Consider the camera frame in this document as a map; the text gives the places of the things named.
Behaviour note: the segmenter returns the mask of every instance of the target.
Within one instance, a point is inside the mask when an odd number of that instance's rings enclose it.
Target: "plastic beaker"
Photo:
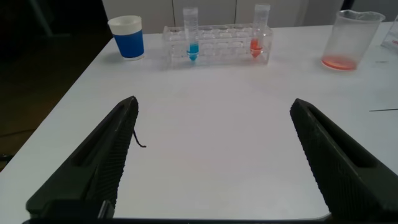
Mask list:
[[[385,18],[377,12],[337,12],[322,63],[337,70],[355,70]]]

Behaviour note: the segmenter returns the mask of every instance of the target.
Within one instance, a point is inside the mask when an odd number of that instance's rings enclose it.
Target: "white table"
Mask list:
[[[398,57],[382,24],[355,72],[320,65],[331,26],[274,29],[266,67],[162,70],[160,34],[123,61],[111,40],[0,173],[0,220],[29,218],[28,198],[106,114],[134,95],[140,110],[115,217],[318,218],[328,208],[289,115],[317,106],[398,173]]]

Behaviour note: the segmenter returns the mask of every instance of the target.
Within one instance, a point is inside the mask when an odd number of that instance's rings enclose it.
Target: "test tube with blue liquid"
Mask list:
[[[185,7],[182,12],[184,17],[185,38],[188,42],[187,55],[191,61],[195,61],[199,54],[198,8]]]

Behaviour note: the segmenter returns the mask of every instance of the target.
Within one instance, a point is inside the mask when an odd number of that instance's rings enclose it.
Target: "white lid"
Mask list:
[[[142,30],[139,16],[119,16],[108,21],[109,28],[115,35],[129,35]]]

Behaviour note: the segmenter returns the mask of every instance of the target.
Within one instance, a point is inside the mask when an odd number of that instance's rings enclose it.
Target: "blue container with white lid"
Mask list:
[[[141,21],[139,16],[120,16],[108,21],[120,54],[127,60],[138,60],[144,56]]]

